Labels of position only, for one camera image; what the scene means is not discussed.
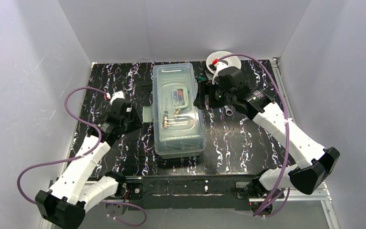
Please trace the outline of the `black yellow handle screwdriver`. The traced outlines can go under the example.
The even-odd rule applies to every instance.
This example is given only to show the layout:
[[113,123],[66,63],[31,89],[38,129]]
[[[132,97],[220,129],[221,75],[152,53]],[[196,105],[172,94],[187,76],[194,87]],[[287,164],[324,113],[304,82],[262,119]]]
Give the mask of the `black yellow handle screwdriver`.
[[163,112],[163,122],[162,122],[162,127],[163,129],[167,129],[169,127],[169,120],[168,120],[168,116],[169,116],[169,112],[167,110],[167,103],[168,99],[165,99],[165,103],[164,103],[164,112]]

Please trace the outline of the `black hex key set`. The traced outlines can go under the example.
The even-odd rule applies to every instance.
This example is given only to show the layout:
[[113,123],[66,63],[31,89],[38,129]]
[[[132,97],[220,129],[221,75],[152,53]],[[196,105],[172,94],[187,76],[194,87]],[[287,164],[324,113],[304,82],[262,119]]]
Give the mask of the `black hex key set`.
[[184,100],[184,91],[181,89],[177,90],[177,98],[179,101],[183,101]]

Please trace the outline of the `translucent lid green toolbox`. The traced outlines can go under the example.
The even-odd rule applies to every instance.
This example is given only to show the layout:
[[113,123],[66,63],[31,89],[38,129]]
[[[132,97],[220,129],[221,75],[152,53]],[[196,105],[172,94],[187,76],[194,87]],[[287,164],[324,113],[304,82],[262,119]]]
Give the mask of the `translucent lid green toolbox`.
[[[143,122],[151,122],[155,152],[162,159],[199,156],[206,148],[203,114],[193,105],[197,82],[191,63],[156,65],[152,68],[152,104],[142,110]],[[184,91],[179,101],[177,90]],[[165,99],[169,127],[163,129]]]

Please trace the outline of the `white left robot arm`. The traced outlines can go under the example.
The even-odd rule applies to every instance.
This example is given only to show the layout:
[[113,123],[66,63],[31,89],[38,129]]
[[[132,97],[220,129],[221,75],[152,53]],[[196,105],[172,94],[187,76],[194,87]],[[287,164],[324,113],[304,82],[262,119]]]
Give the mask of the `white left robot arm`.
[[76,159],[47,191],[37,193],[35,202],[42,218],[62,229],[76,229],[92,207],[117,194],[126,182],[121,173],[108,172],[88,187],[85,183],[114,143],[141,127],[132,101],[112,99],[110,111],[90,125]]

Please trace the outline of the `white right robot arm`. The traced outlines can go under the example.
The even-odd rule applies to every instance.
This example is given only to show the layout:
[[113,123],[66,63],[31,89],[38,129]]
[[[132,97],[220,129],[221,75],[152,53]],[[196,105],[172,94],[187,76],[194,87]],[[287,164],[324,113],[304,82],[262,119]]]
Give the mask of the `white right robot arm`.
[[335,147],[324,147],[311,139],[293,121],[285,117],[274,98],[259,88],[250,88],[243,73],[236,67],[220,70],[218,81],[200,81],[194,106],[203,110],[205,102],[211,108],[231,105],[276,139],[295,161],[295,165],[264,170],[243,188],[263,196],[276,188],[295,188],[311,195],[332,173],[340,153]]

